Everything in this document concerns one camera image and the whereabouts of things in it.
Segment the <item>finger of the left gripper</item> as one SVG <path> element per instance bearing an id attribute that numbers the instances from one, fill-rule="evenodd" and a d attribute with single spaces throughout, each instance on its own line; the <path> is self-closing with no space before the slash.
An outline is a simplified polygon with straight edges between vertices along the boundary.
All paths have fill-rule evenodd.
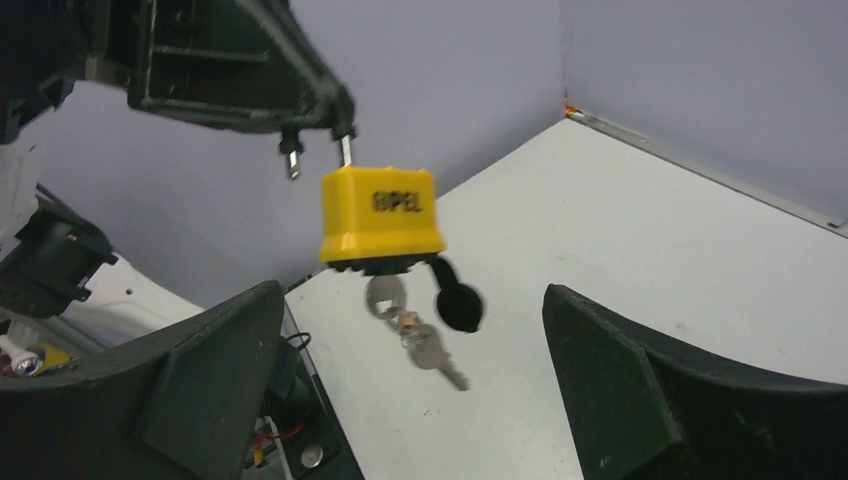
<path id="1" fill-rule="evenodd" d="M 286 1 L 144 1 L 135 110 L 246 134 L 354 131 L 354 100 Z"/>

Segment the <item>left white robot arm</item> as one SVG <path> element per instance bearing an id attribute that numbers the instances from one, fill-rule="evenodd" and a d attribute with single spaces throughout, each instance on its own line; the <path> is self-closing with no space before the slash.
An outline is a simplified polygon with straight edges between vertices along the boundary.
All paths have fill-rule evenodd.
<path id="1" fill-rule="evenodd" d="M 1 305 L 10 316 L 111 321 L 136 334 L 195 314 L 107 236 L 41 199 L 34 124 L 82 81 L 136 111 L 280 137 L 290 179 L 306 130 L 352 160 L 355 104 L 286 1 L 5 1 L 1 5 Z"/>

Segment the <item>silver keys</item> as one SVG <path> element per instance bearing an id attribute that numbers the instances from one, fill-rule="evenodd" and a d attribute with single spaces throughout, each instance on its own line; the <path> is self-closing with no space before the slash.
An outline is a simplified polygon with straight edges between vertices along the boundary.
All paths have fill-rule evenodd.
<path id="1" fill-rule="evenodd" d="M 420 370 L 440 373 L 458 391 L 468 391 L 468 378 L 460 372 L 445 349 L 439 330 L 407 309 L 407 293 L 396 275 L 371 277 L 365 287 L 368 311 L 383 321 L 400 339 L 411 363 Z"/>

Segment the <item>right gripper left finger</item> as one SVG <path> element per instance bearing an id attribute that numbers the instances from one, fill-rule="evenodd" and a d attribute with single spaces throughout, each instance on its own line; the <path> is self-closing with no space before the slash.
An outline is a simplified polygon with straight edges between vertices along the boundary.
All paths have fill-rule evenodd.
<path id="1" fill-rule="evenodd" d="M 262 282 L 191 318 L 1 381 L 5 479 L 236 479 L 280 341 Z"/>

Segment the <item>yellow padlock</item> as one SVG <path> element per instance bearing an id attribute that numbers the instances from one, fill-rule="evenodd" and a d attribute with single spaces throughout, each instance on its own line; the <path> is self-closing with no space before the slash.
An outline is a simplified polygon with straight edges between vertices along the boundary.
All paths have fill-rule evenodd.
<path id="1" fill-rule="evenodd" d="M 341 166 L 321 181 L 323 239 L 320 262 L 366 276 L 406 272 L 444 251 L 436 184 L 426 169 L 358 166 L 354 132 L 332 133 Z"/>

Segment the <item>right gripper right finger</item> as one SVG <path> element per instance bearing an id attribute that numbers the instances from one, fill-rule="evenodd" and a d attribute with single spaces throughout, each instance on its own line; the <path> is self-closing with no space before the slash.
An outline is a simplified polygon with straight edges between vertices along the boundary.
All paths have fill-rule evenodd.
<path id="1" fill-rule="evenodd" d="M 563 285 L 542 322 L 587 479 L 843 479 L 847 389 L 743 364 Z"/>

